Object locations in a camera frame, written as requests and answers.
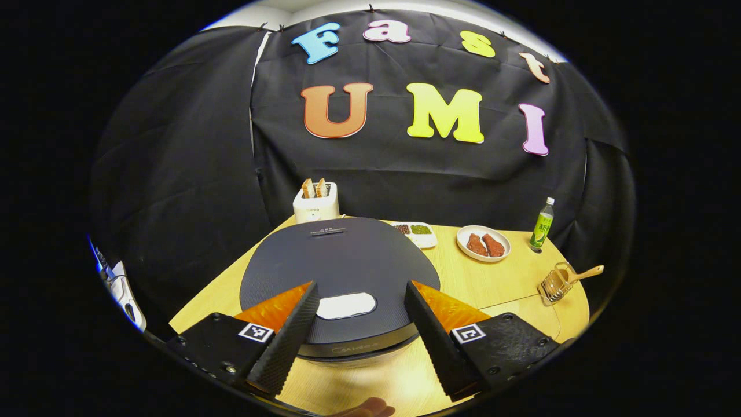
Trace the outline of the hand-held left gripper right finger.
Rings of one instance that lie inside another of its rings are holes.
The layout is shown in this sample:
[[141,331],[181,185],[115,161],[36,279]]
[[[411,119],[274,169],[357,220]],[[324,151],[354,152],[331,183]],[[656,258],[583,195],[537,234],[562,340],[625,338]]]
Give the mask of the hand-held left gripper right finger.
[[452,401],[499,393],[561,350],[513,312],[491,317],[417,281],[404,304]]

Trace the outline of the white divided bean dish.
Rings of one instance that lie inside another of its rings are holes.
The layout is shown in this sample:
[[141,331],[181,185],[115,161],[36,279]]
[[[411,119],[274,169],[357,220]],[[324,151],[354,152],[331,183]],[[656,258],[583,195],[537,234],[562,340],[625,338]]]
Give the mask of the white divided bean dish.
[[402,232],[420,249],[434,248],[438,243],[434,230],[426,222],[402,221],[391,222],[390,225]]

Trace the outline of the green drink bottle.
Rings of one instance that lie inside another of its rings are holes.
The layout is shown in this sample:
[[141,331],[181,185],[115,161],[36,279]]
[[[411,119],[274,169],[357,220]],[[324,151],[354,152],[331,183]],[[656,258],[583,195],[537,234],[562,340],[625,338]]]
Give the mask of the green drink bottle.
[[534,230],[529,239],[530,250],[534,253],[542,252],[542,247],[544,246],[554,220],[554,203],[554,198],[548,197],[545,206],[540,209],[537,220],[535,221]]

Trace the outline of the grey rice cooker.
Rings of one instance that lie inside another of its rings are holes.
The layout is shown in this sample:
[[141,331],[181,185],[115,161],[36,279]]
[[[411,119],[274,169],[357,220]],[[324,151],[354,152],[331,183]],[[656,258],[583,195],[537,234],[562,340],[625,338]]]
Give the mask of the grey rice cooker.
[[404,297],[409,281],[441,287],[436,268],[398,229],[367,217],[290,225],[252,254],[239,291],[243,310],[308,281],[320,297],[299,358],[370,361],[418,337]]

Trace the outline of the white toaster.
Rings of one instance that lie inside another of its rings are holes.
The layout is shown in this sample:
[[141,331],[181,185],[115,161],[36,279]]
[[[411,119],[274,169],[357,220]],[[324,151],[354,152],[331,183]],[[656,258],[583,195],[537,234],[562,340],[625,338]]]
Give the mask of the white toaster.
[[301,187],[293,200],[293,210],[297,224],[341,218],[336,183],[326,182],[326,185],[328,196],[312,199],[302,197]]

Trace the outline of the wooden spoon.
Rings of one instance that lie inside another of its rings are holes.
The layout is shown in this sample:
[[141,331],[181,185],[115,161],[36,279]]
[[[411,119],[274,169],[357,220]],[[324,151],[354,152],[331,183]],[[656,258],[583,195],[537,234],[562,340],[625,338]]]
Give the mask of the wooden spoon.
[[590,268],[587,271],[584,271],[582,273],[576,272],[571,265],[563,266],[559,270],[564,273],[564,280],[566,281],[566,283],[570,287],[572,287],[575,283],[577,283],[578,281],[580,281],[582,279],[585,279],[585,278],[588,278],[588,277],[592,277],[592,276],[596,276],[596,275],[600,275],[601,273],[604,272],[604,266],[603,265],[598,265],[598,266],[592,267],[592,268]]

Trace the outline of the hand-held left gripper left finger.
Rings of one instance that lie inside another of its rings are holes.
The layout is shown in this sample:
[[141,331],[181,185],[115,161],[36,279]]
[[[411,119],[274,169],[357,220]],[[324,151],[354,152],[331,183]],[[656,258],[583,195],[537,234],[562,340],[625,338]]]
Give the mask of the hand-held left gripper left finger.
[[273,398],[283,389],[319,303],[317,283],[310,281],[235,317],[206,315],[166,345],[220,383]]

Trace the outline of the white round plate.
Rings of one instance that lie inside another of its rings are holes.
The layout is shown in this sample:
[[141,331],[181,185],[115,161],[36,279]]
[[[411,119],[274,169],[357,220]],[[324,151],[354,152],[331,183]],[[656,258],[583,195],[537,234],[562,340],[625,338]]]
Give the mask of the white round plate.
[[[502,246],[502,254],[500,254],[500,256],[484,256],[481,251],[474,251],[469,248],[469,243],[473,242],[471,238],[472,235],[476,235],[480,243],[478,246],[475,245],[475,247],[478,248],[479,246],[482,246],[482,248],[487,249],[487,253],[490,254],[489,246],[487,246],[486,243],[487,240],[484,239],[485,235],[489,235],[490,240],[496,241],[498,245]],[[485,227],[484,225],[466,225],[461,227],[456,232],[456,243],[461,251],[463,251],[467,256],[484,263],[497,263],[498,261],[502,261],[502,259],[509,256],[512,249],[510,240],[508,240],[505,235],[495,229]]]

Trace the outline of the black backdrop cloth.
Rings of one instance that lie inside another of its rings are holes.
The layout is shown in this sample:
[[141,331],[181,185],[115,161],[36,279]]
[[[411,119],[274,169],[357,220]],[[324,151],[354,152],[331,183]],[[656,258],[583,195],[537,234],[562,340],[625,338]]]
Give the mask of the black backdrop cloth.
[[293,214],[306,178],[347,215],[531,231],[577,269],[625,266],[628,141],[570,63],[441,13],[359,10],[199,32],[149,69],[92,168],[93,240],[167,324]]

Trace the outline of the wire chopstick holder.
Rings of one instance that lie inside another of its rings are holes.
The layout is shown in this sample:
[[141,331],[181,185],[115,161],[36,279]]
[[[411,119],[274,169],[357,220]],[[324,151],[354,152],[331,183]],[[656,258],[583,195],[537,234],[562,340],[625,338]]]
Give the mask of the wire chopstick holder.
[[548,272],[537,287],[544,306],[553,306],[572,289],[571,273],[575,273],[575,271],[571,264],[566,261],[555,264],[553,269]]

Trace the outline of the white side desk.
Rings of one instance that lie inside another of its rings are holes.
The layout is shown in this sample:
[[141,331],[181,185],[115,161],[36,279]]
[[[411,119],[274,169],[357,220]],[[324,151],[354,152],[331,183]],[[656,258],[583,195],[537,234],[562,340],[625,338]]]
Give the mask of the white side desk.
[[118,261],[116,264],[108,263],[96,246],[92,246],[92,252],[96,258],[96,269],[104,287],[108,289],[109,294],[128,320],[140,332],[145,332],[146,318],[135,300],[123,261]]

